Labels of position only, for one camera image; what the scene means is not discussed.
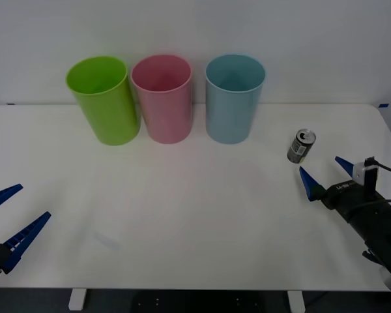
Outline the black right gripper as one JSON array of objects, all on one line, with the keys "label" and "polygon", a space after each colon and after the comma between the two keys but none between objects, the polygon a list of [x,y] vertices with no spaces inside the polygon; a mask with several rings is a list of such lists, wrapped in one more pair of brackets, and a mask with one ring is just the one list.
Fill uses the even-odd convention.
[{"label": "black right gripper", "polygon": [[[356,179],[355,165],[342,157],[335,161],[352,178]],[[384,200],[376,190],[367,191],[362,185],[351,180],[324,188],[302,166],[300,177],[309,201],[320,201],[329,210],[335,210],[348,224],[386,224],[383,204],[370,204]]]}]

